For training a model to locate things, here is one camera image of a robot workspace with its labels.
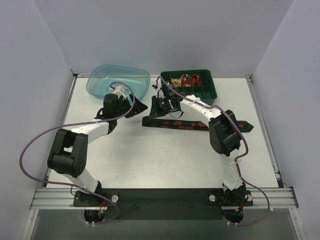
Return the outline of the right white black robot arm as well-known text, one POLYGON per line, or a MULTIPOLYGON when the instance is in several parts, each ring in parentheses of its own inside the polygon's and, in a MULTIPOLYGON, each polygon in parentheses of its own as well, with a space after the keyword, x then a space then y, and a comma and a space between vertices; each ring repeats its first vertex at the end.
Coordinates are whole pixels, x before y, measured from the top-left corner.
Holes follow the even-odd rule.
POLYGON ((178 92, 171 84, 163 85, 160 90, 163 96, 152 96, 150 114, 143 118, 143 126, 207 131, 209 143, 222 162, 221 201, 230 206, 252 201, 239 166, 240 159, 248 154, 249 147, 235 114, 217 105, 208 105, 194 94, 178 92))

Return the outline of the black orange floral necktie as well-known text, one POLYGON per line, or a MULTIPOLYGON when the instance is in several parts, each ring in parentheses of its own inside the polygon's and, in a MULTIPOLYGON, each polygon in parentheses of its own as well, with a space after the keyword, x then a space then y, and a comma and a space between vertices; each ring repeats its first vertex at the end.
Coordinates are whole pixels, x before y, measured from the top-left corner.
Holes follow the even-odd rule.
POLYGON ((201 121, 187 121, 177 119, 157 119, 144 116, 142 126, 175 130, 208 131, 209 128, 201 121))

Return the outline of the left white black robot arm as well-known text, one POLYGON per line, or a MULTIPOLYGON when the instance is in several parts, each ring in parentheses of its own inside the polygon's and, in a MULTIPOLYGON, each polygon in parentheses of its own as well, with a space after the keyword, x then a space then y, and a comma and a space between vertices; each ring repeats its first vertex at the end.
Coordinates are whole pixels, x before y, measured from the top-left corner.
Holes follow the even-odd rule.
POLYGON ((92 123, 73 129, 60 128, 55 135, 48 160, 49 169, 64 175, 82 192, 101 193, 101 184, 86 169, 88 145, 116 128, 118 119, 131 118, 148 106, 129 95, 130 100, 114 93, 105 95, 92 123))

